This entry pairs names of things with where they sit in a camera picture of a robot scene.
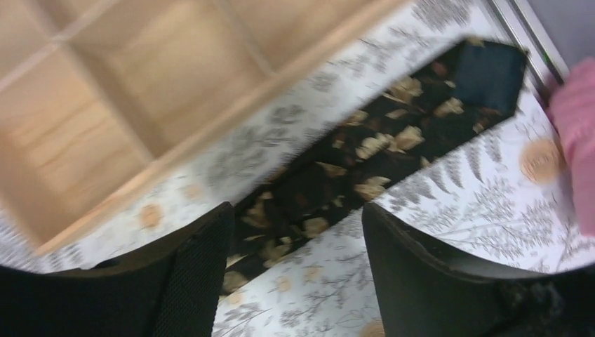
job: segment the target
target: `wooden tray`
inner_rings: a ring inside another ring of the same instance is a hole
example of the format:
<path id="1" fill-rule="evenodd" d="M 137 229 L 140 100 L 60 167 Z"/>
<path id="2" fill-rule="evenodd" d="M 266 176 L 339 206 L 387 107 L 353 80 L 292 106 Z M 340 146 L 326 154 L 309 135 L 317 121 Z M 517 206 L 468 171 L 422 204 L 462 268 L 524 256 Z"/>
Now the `wooden tray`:
<path id="1" fill-rule="evenodd" d="M 78 239 L 406 0 L 1 0 L 0 197 Z"/>

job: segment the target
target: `folded garment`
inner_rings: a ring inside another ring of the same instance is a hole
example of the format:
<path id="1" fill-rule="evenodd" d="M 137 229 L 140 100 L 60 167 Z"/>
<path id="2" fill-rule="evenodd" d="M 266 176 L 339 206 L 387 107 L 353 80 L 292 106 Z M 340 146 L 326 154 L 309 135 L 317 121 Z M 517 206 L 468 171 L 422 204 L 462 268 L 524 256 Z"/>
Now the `folded garment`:
<path id="1" fill-rule="evenodd" d="M 353 113 L 236 205 L 222 295 L 512 117 L 526 60 L 517 47 L 467 39 Z"/>
<path id="2" fill-rule="evenodd" d="M 573 179 L 573 199 L 582 234 L 595 235 L 595 59 L 575 67 L 555 92 L 549 117 L 558 129 Z"/>

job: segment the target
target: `gray floor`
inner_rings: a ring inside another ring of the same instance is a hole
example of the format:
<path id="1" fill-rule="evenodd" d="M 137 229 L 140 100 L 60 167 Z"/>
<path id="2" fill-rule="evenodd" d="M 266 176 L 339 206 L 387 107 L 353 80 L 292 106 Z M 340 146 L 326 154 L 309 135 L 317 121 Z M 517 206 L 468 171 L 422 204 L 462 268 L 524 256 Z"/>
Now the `gray floor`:
<path id="1" fill-rule="evenodd" d="M 595 0 L 529 0 L 569 67 L 595 56 Z"/>

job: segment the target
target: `black floral fabric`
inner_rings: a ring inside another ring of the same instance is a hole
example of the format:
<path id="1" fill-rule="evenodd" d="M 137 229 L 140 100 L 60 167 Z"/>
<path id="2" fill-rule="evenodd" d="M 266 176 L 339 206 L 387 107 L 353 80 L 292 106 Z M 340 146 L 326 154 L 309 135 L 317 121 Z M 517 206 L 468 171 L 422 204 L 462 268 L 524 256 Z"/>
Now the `black floral fabric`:
<path id="1" fill-rule="evenodd" d="M 353 113 L 236 206 L 222 295 L 512 117 L 527 53 L 469 38 Z"/>

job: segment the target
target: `pink cloth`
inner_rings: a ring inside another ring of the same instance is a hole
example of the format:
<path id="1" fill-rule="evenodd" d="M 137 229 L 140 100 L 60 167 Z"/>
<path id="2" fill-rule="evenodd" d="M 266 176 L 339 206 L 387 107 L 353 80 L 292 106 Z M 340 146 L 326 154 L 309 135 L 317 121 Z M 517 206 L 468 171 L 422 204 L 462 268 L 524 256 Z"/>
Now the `pink cloth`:
<path id="1" fill-rule="evenodd" d="M 595 58 L 572 69 L 551 99 L 549 116 L 573 179 L 580 231 L 595 236 Z"/>

